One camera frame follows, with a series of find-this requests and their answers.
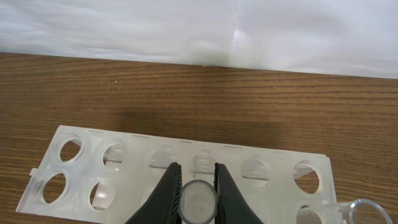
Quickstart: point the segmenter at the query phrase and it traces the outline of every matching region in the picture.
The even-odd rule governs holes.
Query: white sheet
[[[394,0],[3,0],[0,51],[398,78],[397,9]]]

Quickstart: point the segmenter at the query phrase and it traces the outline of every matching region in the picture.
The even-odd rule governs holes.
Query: wood grain
[[[0,54],[2,222],[75,222],[15,212],[60,124],[326,154],[398,223],[398,80]]]

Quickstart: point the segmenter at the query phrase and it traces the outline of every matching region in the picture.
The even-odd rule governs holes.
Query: white cloth
[[[398,78],[395,0],[2,0],[0,51]]]

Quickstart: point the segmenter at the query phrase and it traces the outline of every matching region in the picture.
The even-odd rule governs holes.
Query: brown wooden surface
[[[326,154],[398,223],[398,80],[0,54],[0,222],[76,222],[15,212],[60,124]]]

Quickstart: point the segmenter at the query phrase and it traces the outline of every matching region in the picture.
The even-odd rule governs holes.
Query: white paper
[[[0,51],[398,78],[394,0],[3,0]]]

